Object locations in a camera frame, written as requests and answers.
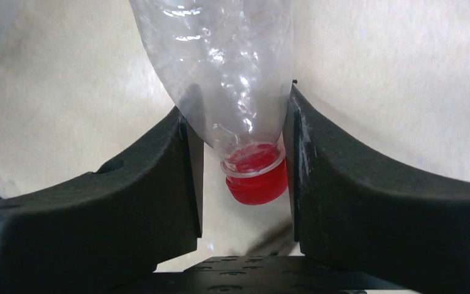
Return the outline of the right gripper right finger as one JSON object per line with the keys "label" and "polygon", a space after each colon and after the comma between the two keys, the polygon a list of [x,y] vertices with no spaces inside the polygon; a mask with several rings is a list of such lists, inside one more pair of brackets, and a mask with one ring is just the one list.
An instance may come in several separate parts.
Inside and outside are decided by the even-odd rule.
{"label": "right gripper right finger", "polygon": [[470,183],[385,156],[292,88],[283,126],[307,257],[420,293],[470,293]]}

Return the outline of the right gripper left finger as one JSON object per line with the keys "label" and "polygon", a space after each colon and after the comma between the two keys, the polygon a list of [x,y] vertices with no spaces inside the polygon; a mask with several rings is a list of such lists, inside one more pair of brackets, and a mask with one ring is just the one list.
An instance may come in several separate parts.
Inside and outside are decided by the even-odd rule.
{"label": "right gripper left finger", "polygon": [[173,109],[97,171],[0,200],[0,293],[109,290],[195,251],[203,155]]}

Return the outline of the red label bottle red cap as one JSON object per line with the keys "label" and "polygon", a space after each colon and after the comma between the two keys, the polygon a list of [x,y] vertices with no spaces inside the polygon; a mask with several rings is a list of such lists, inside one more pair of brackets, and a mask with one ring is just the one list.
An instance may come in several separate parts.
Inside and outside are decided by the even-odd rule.
{"label": "red label bottle red cap", "polygon": [[174,104],[220,158],[245,205],[288,186],[280,141],[293,85],[291,1],[132,1],[143,47]]}

